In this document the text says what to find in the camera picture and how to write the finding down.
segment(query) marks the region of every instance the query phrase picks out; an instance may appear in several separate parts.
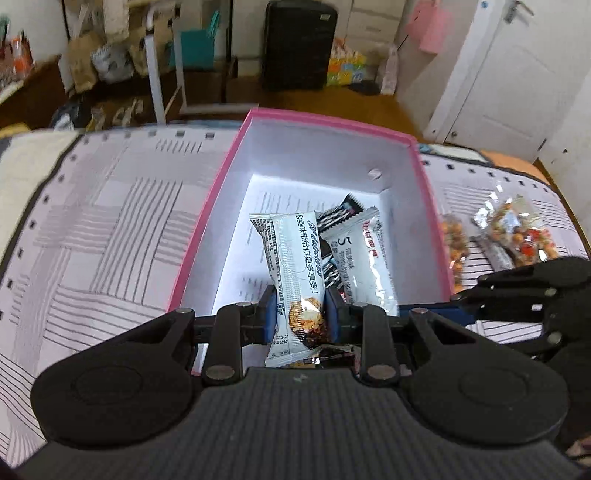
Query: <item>door handle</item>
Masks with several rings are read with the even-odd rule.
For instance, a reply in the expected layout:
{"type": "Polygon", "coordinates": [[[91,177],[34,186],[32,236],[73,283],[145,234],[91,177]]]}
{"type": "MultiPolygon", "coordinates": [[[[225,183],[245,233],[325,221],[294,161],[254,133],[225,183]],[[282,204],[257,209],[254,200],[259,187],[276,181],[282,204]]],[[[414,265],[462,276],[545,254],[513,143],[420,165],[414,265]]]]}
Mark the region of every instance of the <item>door handle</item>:
{"type": "Polygon", "coordinates": [[[519,7],[523,7],[523,10],[528,12],[532,17],[535,16],[535,12],[530,7],[528,7],[525,3],[523,3],[521,0],[511,0],[511,5],[509,6],[509,10],[507,10],[507,14],[505,16],[505,21],[507,23],[513,22],[513,20],[515,19],[515,16],[517,15],[517,9],[519,7]]]}

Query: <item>plastic snack bag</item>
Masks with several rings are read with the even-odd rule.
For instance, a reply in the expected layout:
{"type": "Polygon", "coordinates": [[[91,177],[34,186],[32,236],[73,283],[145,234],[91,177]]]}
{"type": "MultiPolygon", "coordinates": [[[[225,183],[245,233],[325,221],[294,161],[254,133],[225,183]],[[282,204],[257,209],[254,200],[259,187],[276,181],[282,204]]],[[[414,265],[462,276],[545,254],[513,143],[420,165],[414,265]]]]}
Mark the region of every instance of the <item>plastic snack bag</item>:
{"type": "Polygon", "coordinates": [[[379,211],[371,207],[322,233],[330,245],[348,302],[366,302],[398,314],[386,264],[379,211]]]}
{"type": "Polygon", "coordinates": [[[462,221],[455,215],[443,215],[441,222],[443,238],[449,249],[449,268],[453,274],[455,292],[464,290],[463,272],[466,258],[470,255],[468,237],[464,233],[462,221]]]}
{"type": "Polygon", "coordinates": [[[382,95],[394,95],[398,81],[398,46],[392,43],[388,49],[388,58],[378,67],[375,83],[382,95]]]}
{"type": "Polygon", "coordinates": [[[491,199],[478,210],[474,222],[509,252],[516,267],[559,257],[550,232],[525,198],[518,195],[502,202],[491,195],[491,199]]]}
{"type": "MultiPolygon", "coordinates": [[[[318,226],[318,233],[322,234],[325,230],[335,226],[337,223],[344,222],[347,218],[351,218],[358,213],[363,212],[363,205],[350,193],[345,199],[336,207],[333,207],[324,212],[316,212],[316,224],[318,226]]],[[[320,238],[320,252],[322,259],[328,260],[332,257],[332,250],[329,244],[322,237],[320,238]]]]}
{"type": "Polygon", "coordinates": [[[277,325],[265,365],[281,367],[309,357],[327,342],[316,214],[251,214],[250,218],[262,236],[277,289],[277,325]]]}
{"type": "Polygon", "coordinates": [[[105,83],[117,83],[134,76],[134,65],[122,44],[108,44],[94,51],[90,58],[99,78],[105,83]]]}

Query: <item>metal screw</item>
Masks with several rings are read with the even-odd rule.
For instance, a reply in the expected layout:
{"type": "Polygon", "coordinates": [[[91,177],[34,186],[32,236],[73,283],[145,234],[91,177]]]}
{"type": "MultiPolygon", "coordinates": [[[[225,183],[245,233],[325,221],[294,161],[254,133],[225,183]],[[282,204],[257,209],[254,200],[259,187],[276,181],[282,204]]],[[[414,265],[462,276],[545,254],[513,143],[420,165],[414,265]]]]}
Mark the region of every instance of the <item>metal screw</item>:
{"type": "Polygon", "coordinates": [[[229,365],[212,365],[205,374],[212,380],[228,380],[234,376],[234,369],[229,365]]]}
{"type": "Polygon", "coordinates": [[[548,343],[550,345],[558,345],[562,341],[562,333],[552,332],[548,335],[548,343]]]}
{"type": "Polygon", "coordinates": [[[396,376],[396,369],[389,365],[372,365],[368,368],[368,375],[376,380],[390,380],[396,376]]]}

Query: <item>white metal stand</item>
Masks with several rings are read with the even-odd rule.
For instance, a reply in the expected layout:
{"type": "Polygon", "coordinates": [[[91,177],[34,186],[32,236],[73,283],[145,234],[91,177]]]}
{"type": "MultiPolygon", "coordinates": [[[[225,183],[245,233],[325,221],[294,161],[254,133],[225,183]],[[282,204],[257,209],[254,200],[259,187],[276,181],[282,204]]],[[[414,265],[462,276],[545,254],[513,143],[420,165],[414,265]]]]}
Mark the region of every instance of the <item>white metal stand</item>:
{"type": "Polygon", "coordinates": [[[145,49],[146,60],[148,63],[148,76],[150,78],[150,90],[152,91],[152,102],[154,103],[154,113],[156,114],[156,123],[166,124],[166,116],[172,106],[178,93],[183,96],[183,106],[180,109],[182,115],[198,115],[207,113],[246,113],[251,108],[257,107],[257,103],[206,103],[203,105],[187,105],[187,94],[185,92],[184,70],[183,70],[183,49],[181,46],[181,32],[175,29],[175,23],[180,16],[180,3],[178,1],[160,1],[154,3],[146,17],[146,36],[145,49]],[[154,42],[154,14],[158,11],[170,10],[174,8],[174,17],[172,21],[174,61],[177,76],[177,88],[167,106],[164,107],[162,98],[162,86],[160,85],[160,72],[158,70],[158,59],[156,56],[156,45],[154,42]]]}

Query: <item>white door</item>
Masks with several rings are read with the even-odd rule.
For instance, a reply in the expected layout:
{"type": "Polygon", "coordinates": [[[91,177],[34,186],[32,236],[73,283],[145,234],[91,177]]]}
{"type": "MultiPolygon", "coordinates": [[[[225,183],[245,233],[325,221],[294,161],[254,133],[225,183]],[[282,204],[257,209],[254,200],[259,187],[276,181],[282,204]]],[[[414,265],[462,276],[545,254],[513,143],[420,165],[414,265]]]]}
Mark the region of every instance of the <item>white door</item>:
{"type": "Polygon", "coordinates": [[[446,141],[535,160],[591,67],[589,0],[507,0],[446,141]],[[515,7],[511,22],[505,15],[515,7]]]}

